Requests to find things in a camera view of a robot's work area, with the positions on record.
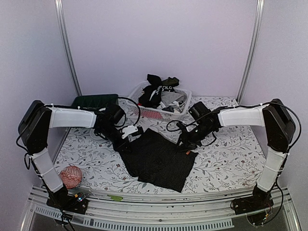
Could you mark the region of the left robot arm white sleeves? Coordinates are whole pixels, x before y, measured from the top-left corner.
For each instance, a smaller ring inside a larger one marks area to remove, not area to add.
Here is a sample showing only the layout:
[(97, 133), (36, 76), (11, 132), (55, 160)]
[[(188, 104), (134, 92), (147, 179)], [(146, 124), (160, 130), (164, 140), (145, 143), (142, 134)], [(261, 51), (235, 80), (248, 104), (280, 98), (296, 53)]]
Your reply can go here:
[(63, 185), (56, 172), (48, 150), (49, 131), (54, 128), (91, 128), (95, 130), (96, 121), (113, 124), (120, 132), (118, 122), (124, 115), (118, 104), (110, 104), (105, 108), (74, 108), (72, 106), (45, 104), (34, 100), (18, 126), (17, 141), (26, 151), (37, 176), (45, 187), (55, 192)]

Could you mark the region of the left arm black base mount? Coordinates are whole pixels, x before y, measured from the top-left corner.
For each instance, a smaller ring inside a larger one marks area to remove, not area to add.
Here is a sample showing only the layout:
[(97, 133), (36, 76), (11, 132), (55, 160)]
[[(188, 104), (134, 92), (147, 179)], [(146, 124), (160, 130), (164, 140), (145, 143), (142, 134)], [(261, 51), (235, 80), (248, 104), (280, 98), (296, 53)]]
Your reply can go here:
[(46, 205), (57, 208), (60, 211), (86, 214), (89, 204), (89, 200), (86, 198), (88, 194), (77, 192), (69, 195), (68, 189), (64, 184), (55, 192), (51, 191), (48, 187), (46, 187), (46, 190), (49, 195)]

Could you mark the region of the robot arm white sleeves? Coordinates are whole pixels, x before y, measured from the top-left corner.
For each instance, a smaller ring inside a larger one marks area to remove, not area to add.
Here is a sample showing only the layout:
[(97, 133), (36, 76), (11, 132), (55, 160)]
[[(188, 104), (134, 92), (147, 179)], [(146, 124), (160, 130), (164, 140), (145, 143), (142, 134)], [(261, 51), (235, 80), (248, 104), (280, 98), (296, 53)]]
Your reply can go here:
[(220, 128), (233, 126), (251, 126), (263, 129), (266, 146), (266, 161), (260, 173), (256, 187), (261, 192), (269, 192), (283, 171), (286, 158), (300, 134), (301, 125), (296, 113), (284, 105), (282, 100), (274, 98), (269, 102), (256, 105), (225, 106), (206, 113), (201, 123), (201, 134), (207, 134)]
[(110, 104), (105, 108), (74, 108), (72, 106), (45, 104), (34, 100), (18, 126), (17, 141), (26, 151), (37, 176), (45, 187), (55, 192), (63, 185), (56, 172), (48, 150), (49, 131), (54, 128), (91, 128), (95, 130), (96, 121), (113, 124), (120, 132), (118, 122), (124, 115), (118, 104)]

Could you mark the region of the black pinstriped underwear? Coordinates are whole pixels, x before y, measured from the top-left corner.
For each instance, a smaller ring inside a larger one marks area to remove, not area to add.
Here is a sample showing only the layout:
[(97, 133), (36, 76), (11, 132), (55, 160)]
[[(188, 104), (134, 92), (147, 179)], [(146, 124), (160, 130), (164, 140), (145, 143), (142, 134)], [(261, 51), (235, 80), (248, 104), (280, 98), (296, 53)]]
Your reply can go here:
[(182, 192), (198, 153), (182, 151), (156, 131), (147, 129), (120, 153), (132, 177), (157, 187)]

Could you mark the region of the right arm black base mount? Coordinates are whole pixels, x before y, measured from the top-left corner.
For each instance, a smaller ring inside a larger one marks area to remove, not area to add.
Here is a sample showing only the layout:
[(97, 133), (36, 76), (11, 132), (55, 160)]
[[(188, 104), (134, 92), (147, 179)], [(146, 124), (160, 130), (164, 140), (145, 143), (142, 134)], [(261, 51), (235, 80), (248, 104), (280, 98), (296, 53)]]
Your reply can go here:
[(235, 198), (231, 201), (230, 207), (236, 215), (239, 215), (270, 208), (273, 205), (274, 202), (269, 192), (254, 188), (251, 196)]

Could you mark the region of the right robot arm white sleeves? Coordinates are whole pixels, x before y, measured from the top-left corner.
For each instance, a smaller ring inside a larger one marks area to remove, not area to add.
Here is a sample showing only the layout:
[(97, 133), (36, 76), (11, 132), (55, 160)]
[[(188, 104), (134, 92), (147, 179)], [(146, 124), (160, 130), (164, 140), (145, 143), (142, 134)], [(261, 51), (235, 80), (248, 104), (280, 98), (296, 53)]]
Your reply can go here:
[(282, 100), (274, 98), (269, 102), (256, 105), (225, 106), (206, 113), (201, 123), (201, 134), (207, 134), (220, 128), (233, 126), (251, 126), (263, 129), (266, 146), (266, 161), (260, 173), (256, 187), (261, 192), (269, 192), (283, 171), (286, 158), (300, 134), (301, 125), (296, 113), (284, 105)]

